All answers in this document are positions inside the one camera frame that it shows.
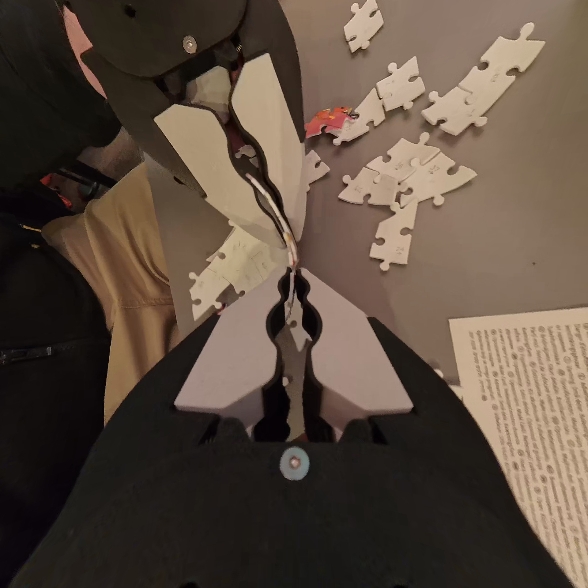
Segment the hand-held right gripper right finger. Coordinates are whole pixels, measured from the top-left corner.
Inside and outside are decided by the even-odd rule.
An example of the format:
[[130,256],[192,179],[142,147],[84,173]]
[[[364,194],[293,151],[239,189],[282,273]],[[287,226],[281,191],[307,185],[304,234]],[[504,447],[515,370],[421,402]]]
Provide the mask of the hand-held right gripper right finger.
[[307,439],[334,442],[353,420],[411,412],[369,317],[307,269],[296,272],[296,295],[310,339],[302,392]]

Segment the white puzzle pieces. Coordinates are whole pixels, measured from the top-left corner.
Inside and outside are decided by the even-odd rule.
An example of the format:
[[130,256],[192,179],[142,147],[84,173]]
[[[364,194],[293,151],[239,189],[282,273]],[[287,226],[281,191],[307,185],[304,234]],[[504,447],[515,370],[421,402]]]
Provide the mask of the white puzzle pieces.
[[[425,122],[446,134],[458,136],[467,128],[482,127],[486,113],[540,54],[545,42],[531,40],[534,24],[526,23],[515,39],[498,37],[457,86],[439,95],[428,95],[430,105],[421,112]],[[416,56],[404,64],[391,62],[387,77],[379,80],[355,108],[355,119],[341,130],[332,130],[333,145],[352,142],[383,123],[386,114],[402,108],[410,110],[425,94]],[[389,208],[391,215],[379,223],[369,256],[379,262],[382,272],[391,265],[406,265],[411,231],[419,203],[431,200],[434,206],[445,202],[445,195],[465,186],[477,173],[429,144],[430,134],[421,133],[417,142],[401,138],[382,156],[372,159],[351,178],[342,179],[344,189],[338,199],[362,205]]]

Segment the assembled white puzzle ball section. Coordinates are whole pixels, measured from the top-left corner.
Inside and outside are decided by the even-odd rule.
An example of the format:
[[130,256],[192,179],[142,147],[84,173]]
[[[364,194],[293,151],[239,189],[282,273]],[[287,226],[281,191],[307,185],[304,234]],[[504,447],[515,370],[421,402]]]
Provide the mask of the assembled white puzzle ball section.
[[212,313],[221,313],[228,303],[221,301],[224,292],[232,287],[238,298],[265,282],[276,269],[296,268],[299,255],[292,231],[277,205],[270,203],[267,189],[247,174],[255,189],[260,189],[262,203],[269,207],[270,216],[277,220],[284,247],[273,247],[255,238],[229,220],[229,235],[221,246],[210,254],[206,266],[199,272],[190,271],[188,279],[192,318],[199,326]]

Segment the white instruction leaflet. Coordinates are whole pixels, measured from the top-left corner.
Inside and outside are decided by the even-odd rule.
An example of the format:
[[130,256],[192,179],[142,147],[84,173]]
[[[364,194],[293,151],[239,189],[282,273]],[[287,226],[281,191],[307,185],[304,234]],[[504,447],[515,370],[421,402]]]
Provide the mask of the white instruction leaflet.
[[449,320],[462,400],[519,508],[587,587],[587,308]]

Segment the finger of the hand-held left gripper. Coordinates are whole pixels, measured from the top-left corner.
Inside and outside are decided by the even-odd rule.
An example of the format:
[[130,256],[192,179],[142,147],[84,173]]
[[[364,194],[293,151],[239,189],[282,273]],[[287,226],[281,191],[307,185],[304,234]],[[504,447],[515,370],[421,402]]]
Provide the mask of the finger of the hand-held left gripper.
[[173,105],[155,123],[179,155],[205,201],[250,235],[275,247],[295,248],[295,130],[277,118],[271,129],[254,107],[246,122],[259,132],[259,168],[244,171],[217,114],[206,107]]
[[258,182],[271,195],[298,242],[307,202],[305,145],[268,53],[244,63],[232,90],[231,107],[239,129],[256,151]]

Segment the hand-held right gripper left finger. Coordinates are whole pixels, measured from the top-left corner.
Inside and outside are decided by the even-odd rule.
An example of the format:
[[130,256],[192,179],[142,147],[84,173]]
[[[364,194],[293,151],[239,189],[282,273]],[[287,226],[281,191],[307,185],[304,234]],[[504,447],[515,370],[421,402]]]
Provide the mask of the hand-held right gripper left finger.
[[255,440],[286,440],[290,400],[276,337],[292,270],[276,269],[218,317],[174,406],[238,419]]

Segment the pink red printed puzzle piece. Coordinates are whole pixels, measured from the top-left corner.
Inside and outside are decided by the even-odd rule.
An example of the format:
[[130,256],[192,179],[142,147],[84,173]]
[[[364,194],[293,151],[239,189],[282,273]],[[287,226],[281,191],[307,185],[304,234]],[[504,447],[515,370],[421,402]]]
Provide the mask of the pink red printed puzzle piece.
[[323,131],[341,130],[347,121],[355,119],[355,111],[351,107],[333,107],[317,112],[310,122],[305,124],[305,138],[320,135]]

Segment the person's beige trousers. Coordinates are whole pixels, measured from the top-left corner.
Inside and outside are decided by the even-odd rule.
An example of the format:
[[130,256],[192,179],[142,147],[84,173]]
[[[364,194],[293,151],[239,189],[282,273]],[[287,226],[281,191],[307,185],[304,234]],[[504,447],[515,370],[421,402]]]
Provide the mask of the person's beige trousers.
[[146,164],[136,166],[83,213],[42,229],[45,241],[84,276],[104,311],[111,335],[104,423],[180,342],[147,171]]

